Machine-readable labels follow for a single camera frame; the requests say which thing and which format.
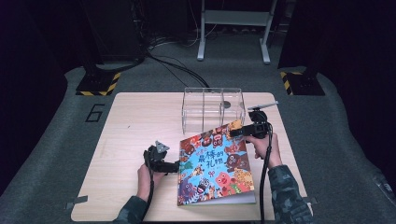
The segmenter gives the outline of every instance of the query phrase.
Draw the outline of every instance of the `clear acrylic box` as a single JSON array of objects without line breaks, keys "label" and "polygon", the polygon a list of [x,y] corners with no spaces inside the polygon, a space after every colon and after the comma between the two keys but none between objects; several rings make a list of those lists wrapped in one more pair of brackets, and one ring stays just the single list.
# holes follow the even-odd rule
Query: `clear acrylic box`
[{"label": "clear acrylic box", "polygon": [[203,133],[223,124],[245,120],[241,89],[186,88],[182,106],[183,133]]}]

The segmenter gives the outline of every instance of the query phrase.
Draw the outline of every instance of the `gray floor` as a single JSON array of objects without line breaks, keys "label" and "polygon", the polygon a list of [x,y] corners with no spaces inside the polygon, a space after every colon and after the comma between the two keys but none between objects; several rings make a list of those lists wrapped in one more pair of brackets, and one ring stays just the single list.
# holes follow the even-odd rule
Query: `gray floor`
[{"label": "gray floor", "polygon": [[[198,43],[189,48],[162,45],[151,53],[181,60],[210,87],[266,91],[275,96],[308,196],[319,200],[313,205],[317,223],[396,223],[396,207],[375,185],[377,170],[351,135],[343,102],[330,80],[318,75],[325,96],[287,95],[280,72],[304,70],[277,69],[283,37],[276,35],[270,48],[270,65],[262,63],[259,35],[207,40],[203,62],[196,60]],[[173,71],[188,86],[199,87],[187,74]],[[64,206],[78,195],[116,94],[185,88],[151,59],[122,72],[110,96],[76,96],[83,69],[76,68],[65,75],[68,90],[63,103],[0,198],[0,223],[72,222],[72,210]],[[97,107],[103,111],[102,117],[99,122],[85,122],[95,104],[103,104]]]}]

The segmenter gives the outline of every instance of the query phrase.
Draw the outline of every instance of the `yellow and black hazard tape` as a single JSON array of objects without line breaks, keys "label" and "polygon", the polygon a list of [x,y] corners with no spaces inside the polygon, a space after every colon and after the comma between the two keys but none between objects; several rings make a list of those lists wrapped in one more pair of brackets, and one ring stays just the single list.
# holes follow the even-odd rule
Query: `yellow and black hazard tape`
[{"label": "yellow and black hazard tape", "polygon": [[107,91],[76,91],[76,95],[85,95],[85,96],[110,95],[116,88],[116,85],[117,85],[117,82],[119,81],[120,76],[121,76],[121,73],[117,73],[113,77],[113,80],[111,81],[111,84],[108,87]]},{"label": "yellow and black hazard tape", "polygon": [[283,84],[285,85],[286,92],[288,93],[288,95],[293,95],[293,90],[291,89],[287,74],[301,75],[301,73],[299,73],[299,72],[292,72],[292,73],[281,72],[280,73],[280,76],[282,77],[282,80],[283,80]]}]

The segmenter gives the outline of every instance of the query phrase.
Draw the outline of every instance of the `person's left hand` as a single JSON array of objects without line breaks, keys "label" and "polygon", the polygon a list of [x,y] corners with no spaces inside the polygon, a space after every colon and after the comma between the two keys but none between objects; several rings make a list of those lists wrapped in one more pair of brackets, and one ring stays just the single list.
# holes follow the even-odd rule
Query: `person's left hand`
[{"label": "person's left hand", "polygon": [[[154,189],[158,187],[164,175],[165,173],[154,172],[153,174]],[[137,176],[139,180],[137,184],[136,196],[147,202],[149,199],[150,178],[149,178],[149,168],[144,163],[137,170]]]}]

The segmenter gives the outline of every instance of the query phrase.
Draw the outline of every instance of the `metal stand leg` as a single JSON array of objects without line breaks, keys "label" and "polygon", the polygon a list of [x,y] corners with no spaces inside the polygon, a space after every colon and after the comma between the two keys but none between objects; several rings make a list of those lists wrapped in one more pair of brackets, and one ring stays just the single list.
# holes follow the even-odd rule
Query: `metal stand leg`
[{"label": "metal stand leg", "polygon": [[271,30],[271,24],[272,24],[272,20],[274,17],[276,2],[277,2],[277,0],[273,0],[273,3],[271,5],[271,11],[269,12],[269,15],[267,18],[267,24],[265,25],[264,36],[260,39],[260,45],[262,47],[262,60],[264,61],[265,64],[270,64],[270,62],[271,62],[270,55],[268,53],[268,48],[267,48],[267,40],[268,40],[268,35],[270,34],[270,30]]},{"label": "metal stand leg", "polygon": [[202,9],[201,9],[201,40],[199,42],[198,48],[198,61],[204,60],[205,54],[205,0],[202,0]]}]

